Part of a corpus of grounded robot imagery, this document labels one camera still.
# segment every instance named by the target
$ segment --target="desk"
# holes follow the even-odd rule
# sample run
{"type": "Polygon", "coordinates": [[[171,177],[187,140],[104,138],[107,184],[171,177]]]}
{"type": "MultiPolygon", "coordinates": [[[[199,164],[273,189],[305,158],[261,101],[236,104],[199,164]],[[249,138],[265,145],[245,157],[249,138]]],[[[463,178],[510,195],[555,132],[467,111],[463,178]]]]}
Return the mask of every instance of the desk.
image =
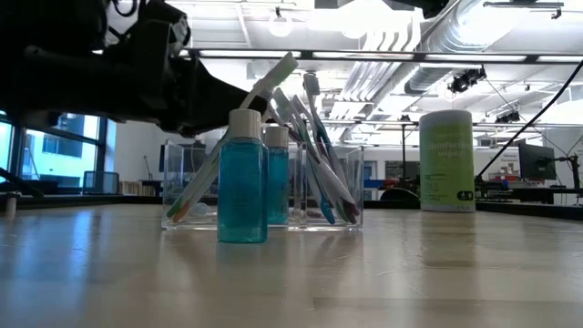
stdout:
{"type": "Polygon", "coordinates": [[[577,327],[583,225],[367,210],[265,244],[161,231],[156,205],[0,220],[0,327],[577,327]]]}
{"type": "Polygon", "coordinates": [[[555,194],[578,194],[573,188],[513,188],[509,198],[520,201],[541,201],[545,204],[555,203],[555,194]]]}

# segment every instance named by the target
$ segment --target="plastic bottle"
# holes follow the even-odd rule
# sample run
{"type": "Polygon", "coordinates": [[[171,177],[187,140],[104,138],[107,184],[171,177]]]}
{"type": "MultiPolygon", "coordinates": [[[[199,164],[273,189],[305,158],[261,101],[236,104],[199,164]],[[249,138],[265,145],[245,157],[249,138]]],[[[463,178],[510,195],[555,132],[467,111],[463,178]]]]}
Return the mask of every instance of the plastic bottle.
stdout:
{"type": "Polygon", "coordinates": [[[264,140],[269,153],[265,204],[267,222],[287,224],[290,205],[288,129],[267,127],[264,140]]]}
{"type": "Polygon", "coordinates": [[[472,114],[439,110],[419,119],[421,210],[474,212],[472,114]]]}
{"type": "Polygon", "coordinates": [[[234,109],[230,139],[220,150],[217,237],[226,242],[264,242],[267,148],[261,142],[261,115],[234,109]]]}

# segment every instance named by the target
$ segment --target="blue mouthwash bottle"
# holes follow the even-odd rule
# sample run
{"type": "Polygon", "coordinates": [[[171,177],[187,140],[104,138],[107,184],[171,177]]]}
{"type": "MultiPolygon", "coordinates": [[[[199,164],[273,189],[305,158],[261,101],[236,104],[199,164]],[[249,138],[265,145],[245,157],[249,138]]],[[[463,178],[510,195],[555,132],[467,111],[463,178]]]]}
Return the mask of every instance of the blue mouthwash bottle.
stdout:
{"type": "Polygon", "coordinates": [[[217,237],[226,242],[264,242],[267,149],[261,143],[261,114],[232,110],[228,133],[230,140],[220,150],[217,237]]]}
{"type": "Polygon", "coordinates": [[[288,172],[288,129],[267,127],[265,129],[267,156],[266,214],[269,224],[287,224],[290,201],[288,172]]]}

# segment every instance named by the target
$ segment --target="toothbrush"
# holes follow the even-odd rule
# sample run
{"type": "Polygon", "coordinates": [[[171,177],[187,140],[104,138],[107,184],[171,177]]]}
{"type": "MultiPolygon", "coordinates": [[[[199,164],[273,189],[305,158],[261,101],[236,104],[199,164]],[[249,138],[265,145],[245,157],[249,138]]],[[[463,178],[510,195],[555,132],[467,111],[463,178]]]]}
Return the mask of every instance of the toothbrush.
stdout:
{"type": "Polygon", "coordinates": [[[290,103],[289,99],[285,95],[283,95],[283,93],[279,89],[275,90],[275,92],[273,93],[273,99],[278,104],[278,109],[280,108],[282,109],[278,110],[278,112],[285,112],[285,109],[287,108],[291,110],[292,117],[291,123],[299,130],[300,135],[302,137],[302,141],[307,144],[308,160],[310,161],[311,164],[311,168],[308,169],[309,179],[308,182],[312,186],[314,198],[316,199],[318,205],[320,206],[322,213],[324,213],[325,216],[326,213],[328,213],[326,219],[331,224],[333,224],[334,218],[329,208],[332,204],[334,204],[334,208],[337,208],[337,211],[343,220],[351,223],[356,223],[356,219],[354,216],[358,215],[360,212],[358,210],[358,207],[356,206],[352,196],[350,195],[346,187],[334,174],[330,166],[325,161],[322,162],[321,158],[319,158],[318,154],[314,150],[313,145],[310,141],[309,134],[307,132],[307,128],[305,127],[305,124],[303,123],[303,120],[300,117],[300,113],[298,112],[297,108],[300,108],[300,110],[302,110],[303,108],[302,112],[304,115],[308,117],[308,119],[312,118],[312,115],[310,115],[307,109],[305,109],[303,103],[297,97],[294,97],[295,100],[294,102],[297,104],[298,101],[300,101],[300,104],[299,106],[296,107],[294,106],[294,102],[290,103]],[[322,183],[318,183],[319,180],[316,179],[317,177],[321,177],[320,179],[322,180],[322,183]],[[336,195],[335,197],[336,201],[330,202],[329,201],[331,200],[330,196],[332,195],[328,194],[325,190],[328,190],[334,195],[336,195]]]}
{"type": "MultiPolygon", "coordinates": [[[[311,115],[307,111],[305,106],[303,105],[302,101],[297,96],[295,96],[293,98],[292,105],[295,105],[294,106],[295,108],[299,108],[304,113],[304,115],[306,115],[306,117],[308,117],[308,119],[310,120],[310,123],[315,127],[314,121],[315,121],[315,117],[317,117],[317,115],[315,115],[315,117],[314,117],[314,115],[311,115]]],[[[340,174],[338,174],[338,172],[334,172],[332,169],[332,165],[328,166],[327,161],[323,161],[322,164],[317,168],[317,173],[318,173],[317,177],[323,177],[323,178],[325,178],[324,179],[325,181],[329,182],[329,184],[324,182],[323,185],[324,185],[324,188],[329,191],[328,192],[329,196],[336,196],[336,197],[333,197],[335,199],[335,201],[332,202],[332,205],[334,205],[334,208],[340,209],[342,207],[350,207],[350,208],[354,207],[355,209],[357,209],[352,195],[350,194],[350,192],[348,192],[345,179],[344,179],[344,181],[342,181],[342,178],[344,176],[343,169],[342,169],[342,166],[340,165],[340,160],[338,160],[338,158],[335,157],[336,153],[333,150],[332,144],[328,143],[328,144],[324,144],[324,146],[329,149],[328,154],[334,155],[334,158],[331,158],[330,162],[333,162],[334,159],[338,162],[338,166],[340,167],[340,174]]],[[[353,210],[338,211],[338,214],[345,221],[355,223],[355,218],[353,217],[353,214],[357,215],[358,211],[356,213],[353,213],[353,210]]]]}
{"type": "Polygon", "coordinates": [[[316,143],[316,148],[320,152],[320,155],[322,155],[322,159],[325,160],[328,164],[330,164],[330,161],[328,160],[326,147],[322,142],[318,141],[318,133],[316,126],[313,123],[312,114],[310,114],[308,109],[306,109],[306,107],[303,105],[303,102],[300,100],[298,96],[293,96],[293,99],[291,100],[291,105],[294,106],[298,110],[298,112],[302,113],[307,117],[308,121],[310,122],[310,125],[312,126],[313,141],[316,143]]]}
{"type": "Polygon", "coordinates": [[[308,150],[308,163],[306,164],[306,173],[313,197],[315,198],[318,207],[322,211],[324,218],[326,218],[330,224],[336,223],[336,219],[334,218],[332,210],[330,209],[330,202],[327,200],[324,188],[318,183],[318,180],[316,179],[314,166],[319,165],[320,160],[317,153],[313,149],[312,143],[310,142],[310,136],[308,135],[307,128],[305,127],[302,118],[296,109],[292,106],[287,96],[285,96],[279,88],[273,92],[273,100],[275,100],[275,103],[278,105],[277,114],[271,114],[273,119],[282,126],[285,125],[285,121],[289,120],[295,129],[295,131],[290,129],[290,136],[297,142],[303,142],[307,144],[306,149],[308,150]]]}
{"type": "MultiPolygon", "coordinates": [[[[310,84],[314,84],[315,78],[316,77],[313,75],[304,74],[303,75],[304,85],[309,86],[310,84]]],[[[312,112],[313,124],[315,124],[313,128],[316,131],[318,131],[318,136],[320,137],[322,143],[324,144],[324,146],[326,147],[326,150],[328,151],[328,157],[330,158],[330,164],[332,166],[332,169],[334,170],[334,173],[336,173],[338,178],[340,178],[340,181],[343,183],[343,185],[346,188],[348,188],[348,184],[346,183],[346,178],[344,177],[343,167],[340,164],[340,160],[338,160],[338,156],[336,155],[336,151],[334,150],[334,147],[332,146],[332,142],[330,142],[330,138],[328,138],[328,133],[326,133],[326,128],[324,127],[323,123],[320,121],[320,117],[318,116],[316,106],[313,103],[314,95],[310,91],[310,90],[312,90],[312,88],[307,87],[305,89],[306,89],[306,93],[308,95],[308,104],[310,105],[310,111],[312,112]]]]}
{"type": "MultiPolygon", "coordinates": [[[[270,94],[271,90],[281,84],[297,66],[298,62],[293,58],[292,53],[288,52],[264,78],[255,84],[249,95],[241,103],[240,108],[248,108],[251,101],[258,95],[270,94]]],[[[262,121],[267,120],[268,116],[269,111],[266,111],[262,121]]],[[[220,139],[207,157],[195,179],[187,185],[180,197],[174,201],[174,204],[166,214],[167,218],[172,218],[174,222],[181,220],[188,213],[190,205],[196,204],[210,187],[212,181],[219,176],[220,149],[228,140],[229,131],[220,139]]]]}

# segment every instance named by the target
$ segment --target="white wall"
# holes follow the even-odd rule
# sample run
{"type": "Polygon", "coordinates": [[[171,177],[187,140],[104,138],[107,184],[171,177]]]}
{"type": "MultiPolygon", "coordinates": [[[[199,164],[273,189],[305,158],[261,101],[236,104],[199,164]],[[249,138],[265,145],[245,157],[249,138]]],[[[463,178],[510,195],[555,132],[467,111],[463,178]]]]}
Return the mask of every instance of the white wall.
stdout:
{"type": "Polygon", "coordinates": [[[153,179],[163,180],[164,172],[159,171],[160,146],[169,138],[177,144],[189,144],[194,141],[192,138],[166,133],[150,123],[111,124],[115,125],[115,146],[112,146],[111,151],[106,154],[106,164],[113,161],[113,170],[119,174],[120,181],[148,179],[144,156],[148,160],[153,179]]]}

